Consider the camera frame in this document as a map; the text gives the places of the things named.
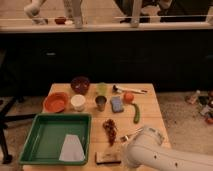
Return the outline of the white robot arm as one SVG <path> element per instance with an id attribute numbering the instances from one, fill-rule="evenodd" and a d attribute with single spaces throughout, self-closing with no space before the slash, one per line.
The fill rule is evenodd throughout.
<path id="1" fill-rule="evenodd" d="M 162 133 L 143 126 L 123 147 L 124 163 L 129 168 L 145 165 L 159 171 L 213 171 L 213 156 L 163 147 Z"/>

